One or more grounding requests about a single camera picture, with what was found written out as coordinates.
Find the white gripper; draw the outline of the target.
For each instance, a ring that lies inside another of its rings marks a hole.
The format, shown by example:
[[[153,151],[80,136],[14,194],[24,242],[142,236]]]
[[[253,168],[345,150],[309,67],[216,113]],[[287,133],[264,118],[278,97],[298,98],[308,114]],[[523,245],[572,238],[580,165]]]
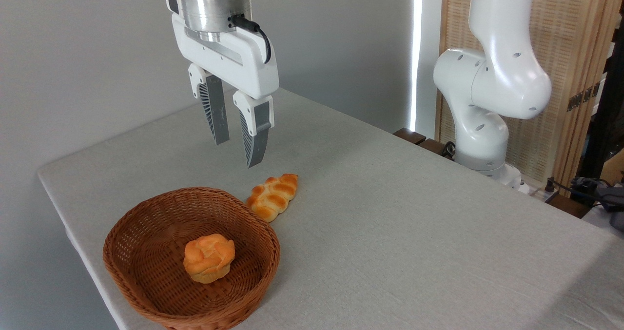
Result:
[[[240,111],[247,166],[258,165],[267,149],[269,130],[275,125],[271,95],[279,88],[275,55],[266,62],[265,39],[239,27],[214,33],[211,40],[202,39],[199,32],[186,26],[181,0],[167,0],[167,8],[178,48],[192,62],[190,86],[201,101],[216,145],[230,139],[222,79],[238,89],[233,101]]]

